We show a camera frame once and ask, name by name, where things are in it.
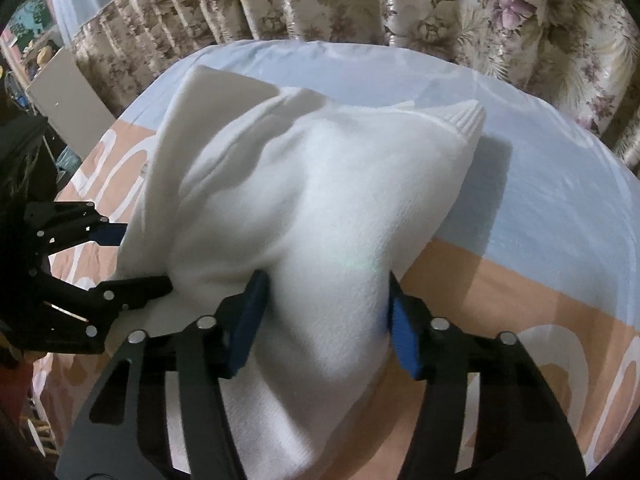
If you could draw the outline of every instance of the folded clothing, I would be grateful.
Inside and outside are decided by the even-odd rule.
[[[225,409],[250,480],[308,472],[384,362],[389,271],[404,275],[444,220],[483,121],[476,101],[345,106],[194,67],[116,270],[166,273],[174,291],[123,314],[110,350],[137,328],[182,330],[265,270],[271,304],[247,365],[221,381]]]

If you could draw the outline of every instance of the metal pin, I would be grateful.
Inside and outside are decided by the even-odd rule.
[[[500,341],[505,345],[515,345],[518,342],[518,336],[516,336],[513,332],[502,332],[500,334]]]
[[[146,339],[146,332],[144,330],[134,330],[127,337],[127,341],[129,341],[132,345],[142,343]]]
[[[443,317],[434,317],[431,320],[431,328],[433,328],[434,330],[448,330],[450,326],[451,323],[449,322],[449,320]]]
[[[215,317],[202,316],[199,320],[197,320],[196,325],[202,330],[208,330],[209,328],[215,327],[216,323],[217,322]]]

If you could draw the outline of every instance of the yellow object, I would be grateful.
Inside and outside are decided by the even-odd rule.
[[[49,61],[51,61],[52,57],[53,57],[53,49],[49,45],[47,45],[46,47],[44,47],[39,51],[38,57],[36,58],[36,62],[38,63],[38,66],[42,68]]]

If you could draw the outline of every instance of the purple flower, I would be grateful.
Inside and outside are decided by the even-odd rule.
[[[494,23],[507,30],[515,30],[524,18],[528,18],[534,12],[536,7],[525,0],[494,0]]]

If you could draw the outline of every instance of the red object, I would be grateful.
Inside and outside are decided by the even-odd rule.
[[[20,419],[32,377],[32,364],[20,363],[12,369],[0,366],[0,409],[14,424]]]

